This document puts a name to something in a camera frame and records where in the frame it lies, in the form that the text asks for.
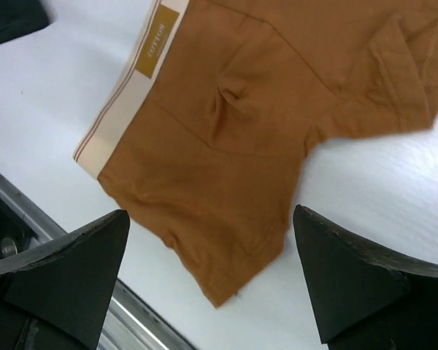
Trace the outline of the brown boxer underwear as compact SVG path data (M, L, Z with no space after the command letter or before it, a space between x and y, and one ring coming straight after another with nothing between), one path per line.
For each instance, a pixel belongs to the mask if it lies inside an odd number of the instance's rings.
M73 157L220 307L282 252L316 146L437 112L438 1L151 1Z

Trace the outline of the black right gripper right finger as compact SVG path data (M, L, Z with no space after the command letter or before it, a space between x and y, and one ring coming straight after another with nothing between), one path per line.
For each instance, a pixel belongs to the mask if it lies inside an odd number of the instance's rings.
M330 349L438 349L438 265L293 213L320 341Z

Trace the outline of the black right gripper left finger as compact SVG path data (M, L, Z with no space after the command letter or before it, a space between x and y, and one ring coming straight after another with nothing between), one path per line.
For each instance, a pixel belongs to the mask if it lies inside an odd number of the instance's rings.
M115 210L0 260L0 349L96 349L129 228Z

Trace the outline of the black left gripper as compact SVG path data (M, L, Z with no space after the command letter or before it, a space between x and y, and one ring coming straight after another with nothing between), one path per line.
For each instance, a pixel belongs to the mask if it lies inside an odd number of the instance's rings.
M39 0L0 0L0 44L42 30L50 15Z

